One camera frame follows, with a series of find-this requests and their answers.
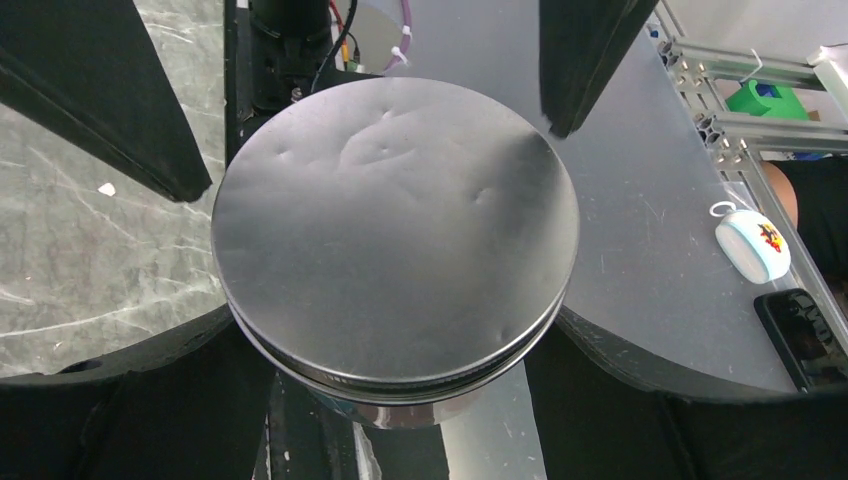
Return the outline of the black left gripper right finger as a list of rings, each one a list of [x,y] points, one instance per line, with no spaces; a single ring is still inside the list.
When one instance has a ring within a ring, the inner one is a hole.
[[[664,359],[568,309],[525,369],[551,479],[843,479],[847,396]]]

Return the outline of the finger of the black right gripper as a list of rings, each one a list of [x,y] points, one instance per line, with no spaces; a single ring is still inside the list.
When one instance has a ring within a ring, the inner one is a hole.
[[[566,138],[585,122],[656,0],[540,0],[539,89],[549,132]]]
[[[212,180],[131,1],[4,1],[1,101],[173,202]]]

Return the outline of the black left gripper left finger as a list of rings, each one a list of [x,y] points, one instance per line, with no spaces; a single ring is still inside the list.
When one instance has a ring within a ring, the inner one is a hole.
[[[273,367],[230,310],[1,382],[5,479],[248,479]]]

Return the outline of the clear plastic jar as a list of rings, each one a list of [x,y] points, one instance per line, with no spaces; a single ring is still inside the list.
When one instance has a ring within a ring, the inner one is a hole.
[[[322,405],[349,421],[381,430],[408,430],[439,425],[468,410],[488,386],[440,400],[415,405],[373,405],[357,403],[308,388]]]

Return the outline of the white jar lid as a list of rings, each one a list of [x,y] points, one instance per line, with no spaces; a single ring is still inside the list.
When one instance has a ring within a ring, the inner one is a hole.
[[[245,142],[211,247],[237,323],[279,370],[351,402],[427,404],[541,339],[579,220],[563,163],[521,115],[458,85],[373,78]]]

